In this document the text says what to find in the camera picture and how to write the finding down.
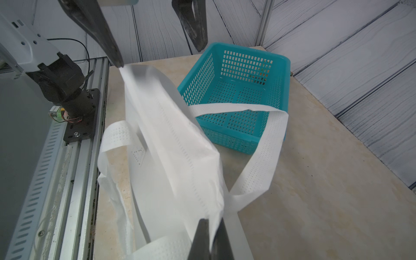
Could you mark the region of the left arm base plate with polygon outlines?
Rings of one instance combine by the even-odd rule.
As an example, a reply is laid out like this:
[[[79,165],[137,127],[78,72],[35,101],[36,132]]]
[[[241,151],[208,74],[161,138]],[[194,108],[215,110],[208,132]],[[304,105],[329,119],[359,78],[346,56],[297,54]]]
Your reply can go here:
[[[63,103],[68,112],[67,127],[63,140],[69,144],[75,141],[91,139],[95,135],[96,120],[100,101],[100,91],[97,88],[79,90],[79,95]]]

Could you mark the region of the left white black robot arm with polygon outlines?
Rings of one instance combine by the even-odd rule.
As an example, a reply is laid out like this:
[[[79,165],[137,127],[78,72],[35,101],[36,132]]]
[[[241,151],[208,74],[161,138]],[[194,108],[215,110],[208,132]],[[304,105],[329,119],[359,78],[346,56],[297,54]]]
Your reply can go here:
[[[64,13],[98,43],[118,68],[124,66],[124,61],[101,7],[133,4],[136,1],[59,1]],[[95,110],[92,99],[81,89],[86,78],[80,67],[32,25],[23,22],[6,1],[1,1],[1,59],[17,74],[27,74],[44,97],[61,105],[71,118],[83,118]]]

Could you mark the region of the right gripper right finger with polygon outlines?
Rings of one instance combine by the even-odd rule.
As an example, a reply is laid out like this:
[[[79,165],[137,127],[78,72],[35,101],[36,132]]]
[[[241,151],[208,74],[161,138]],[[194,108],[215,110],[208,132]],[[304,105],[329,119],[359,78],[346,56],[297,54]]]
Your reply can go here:
[[[211,250],[212,260],[234,260],[228,233],[225,227],[224,219],[221,220],[216,235],[213,240]]]

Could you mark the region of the white insulated delivery bag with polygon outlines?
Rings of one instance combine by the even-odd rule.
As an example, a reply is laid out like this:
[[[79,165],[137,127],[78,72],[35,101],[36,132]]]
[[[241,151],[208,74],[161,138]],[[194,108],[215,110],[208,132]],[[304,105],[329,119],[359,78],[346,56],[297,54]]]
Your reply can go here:
[[[117,216],[127,260],[187,260],[200,219],[209,220],[210,260],[222,219],[235,260],[252,253],[238,212],[268,191],[286,134],[288,114],[266,105],[188,106],[159,70],[120,69],[126,119],[109,125],[97,165],[100,188]],[[222,112],[268,112],[258,147],[228,190],[221,155],[196,118]]]

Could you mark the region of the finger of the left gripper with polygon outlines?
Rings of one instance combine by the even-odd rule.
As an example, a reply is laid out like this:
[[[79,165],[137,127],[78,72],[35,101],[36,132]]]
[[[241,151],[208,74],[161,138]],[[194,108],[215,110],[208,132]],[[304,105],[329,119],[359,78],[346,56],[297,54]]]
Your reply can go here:
[[[208,44],[205,0],[172,0],[172,7],[194,47],[201,52]]]
[[[98,1],[58,0],[58,3],[65,14],[98,43],[114,66],[125,65]]]

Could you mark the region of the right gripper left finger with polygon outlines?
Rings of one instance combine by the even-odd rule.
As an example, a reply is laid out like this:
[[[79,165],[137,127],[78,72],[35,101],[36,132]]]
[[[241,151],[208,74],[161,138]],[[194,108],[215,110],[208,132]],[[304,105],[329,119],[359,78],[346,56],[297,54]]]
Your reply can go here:
[[[200,219],[196,233],[188,255],[188,260],[209,260],[210,259],[210,237],[209,220]]]

